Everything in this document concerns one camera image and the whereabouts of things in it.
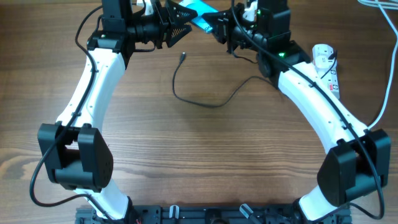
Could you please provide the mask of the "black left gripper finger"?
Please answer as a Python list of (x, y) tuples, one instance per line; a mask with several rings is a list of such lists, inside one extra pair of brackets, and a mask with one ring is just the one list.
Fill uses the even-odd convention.
[(172, 28), (167, 32), (166, 35), (166, 44), (168, 48), (174, 46), (179, 40), (181, 40), (184, 36), (186, 36), (189, 32), (192, 31), (192, 27), (190, 25), (182, 25), (177, 28)]
[(198, 16), (196, 10), (181, 6), (171, 0), (166, 0), (165, 7), (171, 23), (184, 25)]

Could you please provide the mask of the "turquoise screen smartphone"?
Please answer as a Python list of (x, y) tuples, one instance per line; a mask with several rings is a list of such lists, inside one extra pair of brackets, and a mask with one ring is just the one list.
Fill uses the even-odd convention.
[(202, 0), (183, 0), (179, 2), (179, 5), (197, 12), (198, 16), (191, 20), (193, 25), (203, 30), (206, 34), (210, 34), (212, 32), (212, 26), (210, 26), (209, 23), (202, 18), (202, 15), (205, 13), (218, 12), (217, 9), (213, 8)]

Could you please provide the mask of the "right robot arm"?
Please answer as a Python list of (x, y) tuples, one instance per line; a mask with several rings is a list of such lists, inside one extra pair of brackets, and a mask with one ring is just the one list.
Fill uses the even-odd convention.
[(370, 130), (324, 85), (306, 52), (290, 36), (285, 1), (232, 3), (230, 9), (203, 14), (217, 41), (257, 53), (259, 70), (287, 96), (318, 135), (325, 159), (317, 186), (298, 199), (302, 220), (318, 223), (387, 185), (391, 139)]

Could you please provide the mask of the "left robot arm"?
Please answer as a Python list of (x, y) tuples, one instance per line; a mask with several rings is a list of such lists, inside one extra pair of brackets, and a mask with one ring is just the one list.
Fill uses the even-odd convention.
[(42, 124), (38, 142), (49, 180), (85, 198), (100, 223), (138, 223), (131, 199), (112, 178), (113, 155), (102, 137), (104, 116), (113, 91), (124, 75), (136, 44), (152, 42), (160, 49), (176, 44), (191, 31), (193, 9), (173, 1), (101, 3), (102, 15), (87, 45), (80, 81), (53, 124)]

